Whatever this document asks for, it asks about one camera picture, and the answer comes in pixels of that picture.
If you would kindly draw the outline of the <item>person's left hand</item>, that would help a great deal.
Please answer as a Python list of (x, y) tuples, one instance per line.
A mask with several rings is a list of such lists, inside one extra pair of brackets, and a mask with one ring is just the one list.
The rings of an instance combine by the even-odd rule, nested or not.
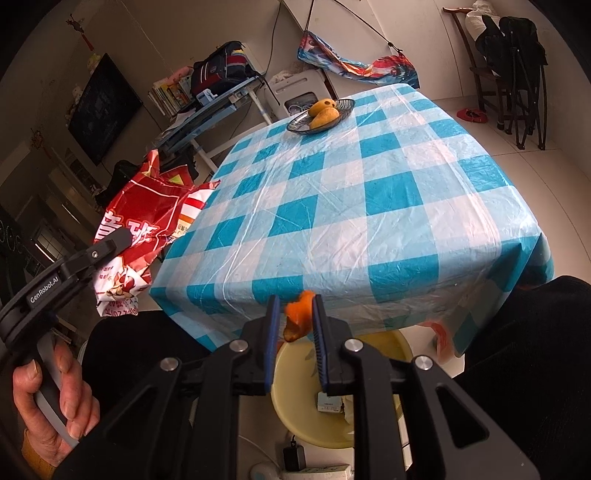
[(35, 360), (13, 372), (13, 400), (24, 421), (23, 455), (37, 471), (51, 471), (100, 419), (99, 402), (82, 379), (82, 369), (60, 339), (53, 346), (53, 372)]

